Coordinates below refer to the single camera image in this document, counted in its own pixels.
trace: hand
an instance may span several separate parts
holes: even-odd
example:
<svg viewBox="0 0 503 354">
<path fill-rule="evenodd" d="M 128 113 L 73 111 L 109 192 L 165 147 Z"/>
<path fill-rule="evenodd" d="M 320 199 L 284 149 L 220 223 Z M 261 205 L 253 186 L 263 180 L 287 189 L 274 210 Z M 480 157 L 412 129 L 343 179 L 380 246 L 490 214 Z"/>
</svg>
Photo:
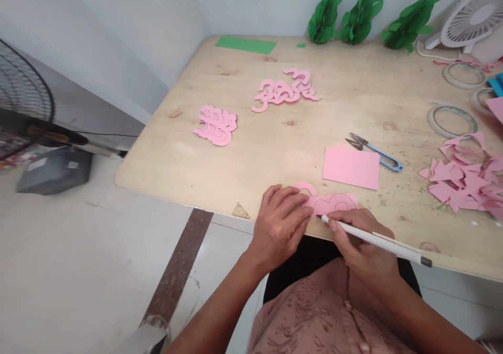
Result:
<svg viewBox="0 0 503 354">
<path fill-rule="evenodd" d="M 270 186 L 264 193 L 253 239 L 243 254 L 258 267 L 262 278 L 297 250 L 313 208 L 296 207 L 307 199 L 307 195 L 299 194 L 298 188 L 281 189 L 280 184 Z"/>
<path fill-rule="evenodd" d="M 371 291 L 385 293 L 401 279 L 395 254 L 366 242 L 353 246 L 347 232 L 336 222 L 340 220 L 367 232 L 376 232 L 394 239 L 393 231 L 379 223 L 369 210 L 340 210 L 329 213 L 328 217 L 334 243 L 344 256 L 346 264 Z"/>
</svg>

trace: person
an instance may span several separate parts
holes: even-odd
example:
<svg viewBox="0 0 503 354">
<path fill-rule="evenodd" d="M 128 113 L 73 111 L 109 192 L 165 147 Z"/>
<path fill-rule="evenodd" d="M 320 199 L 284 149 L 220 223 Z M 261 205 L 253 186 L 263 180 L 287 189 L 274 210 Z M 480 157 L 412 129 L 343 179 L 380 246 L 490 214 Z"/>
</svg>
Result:
<svg viewBox="0 0 503 354">
<path fill-rule="evenodd" d="M 244 305 L 268 273 L 264 300 L 270 300 L 255 317 L 248 353 L 484 353 L 423 301 L 419 288 L 415 291 L 401 275 L 406 268 L 400 268 L 394 254 L 365 242 L 354 245 L 336 222 L 393 238 L 367 209 L 329 213 L 342 257 L 278 286 L 278 275 L 292 273 L 281 269 L 313 214 L 311 207 L 299 208 L 307 199 L 291 186 L 274 185 L 264 193 L 248 249 L 166 354 L 224 353 Z M 311 257 L 316 250 L 298 260 L 309 263 Z"/>
</svg>

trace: white pen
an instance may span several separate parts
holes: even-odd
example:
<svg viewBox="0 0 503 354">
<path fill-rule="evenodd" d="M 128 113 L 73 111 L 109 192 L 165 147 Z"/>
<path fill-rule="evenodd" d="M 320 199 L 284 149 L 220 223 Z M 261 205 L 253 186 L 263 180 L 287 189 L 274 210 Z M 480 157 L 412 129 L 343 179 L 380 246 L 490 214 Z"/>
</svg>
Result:
<svg viewBox="0 0 503 354">
<path fill-rule="evenodd" d="M 330 219 L 326 215 L 317 215 L 317 217 L 327 224 Z M 422 251 L 420 249 L 408 246 L 407 244 L 375 232 L 369 233 L 367 231 L 363 231 L 362 229 L 353 227 L 339 220 L 336 220 L 336 222 L 339 223 L 344 231 L 346 231 L 348 234 L 359 237 L 361 240 L 364 240 L 367 243 L 381 247 L 388 252 L 396 254 L 400 258 L 415 262 L 419 265 L 425 265 L 429 268 L 432 267 L 433 263 L 430 259 L 422 256 Z"/>
</svg>

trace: pink floral shirt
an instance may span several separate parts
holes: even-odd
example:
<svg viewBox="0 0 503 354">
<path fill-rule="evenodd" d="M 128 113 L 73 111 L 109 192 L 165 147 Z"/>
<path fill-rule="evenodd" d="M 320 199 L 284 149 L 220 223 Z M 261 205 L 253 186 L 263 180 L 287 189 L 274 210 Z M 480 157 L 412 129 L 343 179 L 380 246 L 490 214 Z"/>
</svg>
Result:
<svg viewBox="0 0 503 354">
<path fill-rule="evenodd" d="M 247 353 L 412 354 L 397 321 L 337 258 L 262 306 Z"/>
</svg>

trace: green paper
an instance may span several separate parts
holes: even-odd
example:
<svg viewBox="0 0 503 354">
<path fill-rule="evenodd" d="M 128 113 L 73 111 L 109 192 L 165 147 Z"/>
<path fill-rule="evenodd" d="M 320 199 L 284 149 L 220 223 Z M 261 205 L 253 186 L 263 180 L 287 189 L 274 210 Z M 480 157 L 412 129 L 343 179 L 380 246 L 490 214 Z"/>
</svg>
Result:
<svg viewBox="0 0 503 354">
<path fill-rule="evenodd" d="M 222 36 L 215 46 L 222 48 L 238 49 L 253 53 L 271 54 L 276 42 L 247 39 L 242 37 Z"/>
<path fill-rule="evenodd" d="M 325 43 L 335 38 L 335 21 L 337 6 L 342 0 L 321 0 L 316 6 L 313 16 L 308 23 L 309 38 L 316 43 Z"/>
<path fill-rule="evenodd" d="M 372 29 L 372 18 L 381 11 L 383 3 L 384 0 L 358 0 L 351 11 L 344 14 L 339 38 L 352 45 L 365 40 Z"/>
<path fill-rule="evenodd" d="M 418 0 L 404 8 L 400 17 L 389 26 L 388 30 L 381 33 L 381 39 L 390 49 L 405 48 L 414 51 L 413 42 L 418 35 L 427 35 L 433 28 L 427 25 L 431 17 L 433 5 L 440 0 Z"/>
</svg>

